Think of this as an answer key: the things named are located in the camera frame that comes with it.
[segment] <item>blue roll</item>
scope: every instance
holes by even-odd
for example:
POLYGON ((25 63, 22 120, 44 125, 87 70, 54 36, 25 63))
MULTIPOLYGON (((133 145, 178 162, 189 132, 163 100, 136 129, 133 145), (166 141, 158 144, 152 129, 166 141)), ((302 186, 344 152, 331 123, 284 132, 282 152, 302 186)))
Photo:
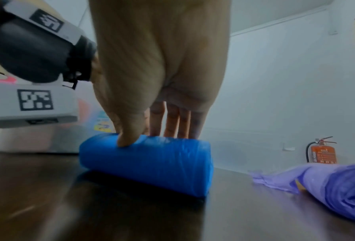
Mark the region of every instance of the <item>blue roll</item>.
POLYGON ((129 147, 117 134, 94 136, 79 148, 82 166, 194 197, 206 197, 212 182, 210 144, 142 135, 129 147))

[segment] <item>black device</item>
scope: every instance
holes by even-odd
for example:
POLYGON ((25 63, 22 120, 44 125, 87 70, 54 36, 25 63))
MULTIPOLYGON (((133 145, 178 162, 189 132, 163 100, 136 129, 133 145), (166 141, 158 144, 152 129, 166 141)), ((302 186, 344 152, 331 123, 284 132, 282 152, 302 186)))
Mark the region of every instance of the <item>black device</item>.
POLYGON ((34 83, 88 81, 96 44, 83 31, 36 6, 0 0, 0 65, 34 83))

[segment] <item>ceiling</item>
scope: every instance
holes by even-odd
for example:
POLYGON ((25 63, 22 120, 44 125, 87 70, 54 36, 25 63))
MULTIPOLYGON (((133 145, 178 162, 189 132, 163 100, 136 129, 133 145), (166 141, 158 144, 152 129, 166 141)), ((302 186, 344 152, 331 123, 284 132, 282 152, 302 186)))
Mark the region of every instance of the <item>ceiling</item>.
POLYGON ((330 4, 333 0, 233 0, 231 32, 330 4))

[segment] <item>table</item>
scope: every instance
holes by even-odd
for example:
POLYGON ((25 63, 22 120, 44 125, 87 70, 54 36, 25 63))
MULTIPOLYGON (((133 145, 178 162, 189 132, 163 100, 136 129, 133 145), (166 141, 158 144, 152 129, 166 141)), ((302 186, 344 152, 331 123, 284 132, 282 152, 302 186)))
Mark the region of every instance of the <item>table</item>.
POLYGON ((88 172, 77 156, 0 153, 5 240, 355 241, 355 223, 226 170, 204 200, 88 172))

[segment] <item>fire extinguisher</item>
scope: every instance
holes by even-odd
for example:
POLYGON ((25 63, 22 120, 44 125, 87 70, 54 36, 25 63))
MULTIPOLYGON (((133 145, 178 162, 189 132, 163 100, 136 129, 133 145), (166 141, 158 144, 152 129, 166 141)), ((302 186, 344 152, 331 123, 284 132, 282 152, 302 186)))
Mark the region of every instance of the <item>fire extinguisher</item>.
POLYGON ((315 146, 311 147, 311 153, 312 153, 312 162, 315 163, 324 163, 324 164, 336 164, 336 153, 335 153, 335 148, 326 146, 326 143, 335 143, 333 141, 325 141, 326 139, 329 139, 332 137, 326 137, 322 139, 315 139, 314 142, 311 142, 307 145, 306 147, 306 160, 307 163, 310 162, 309 160, 309 148, 313 144, 317 144, 315 146))

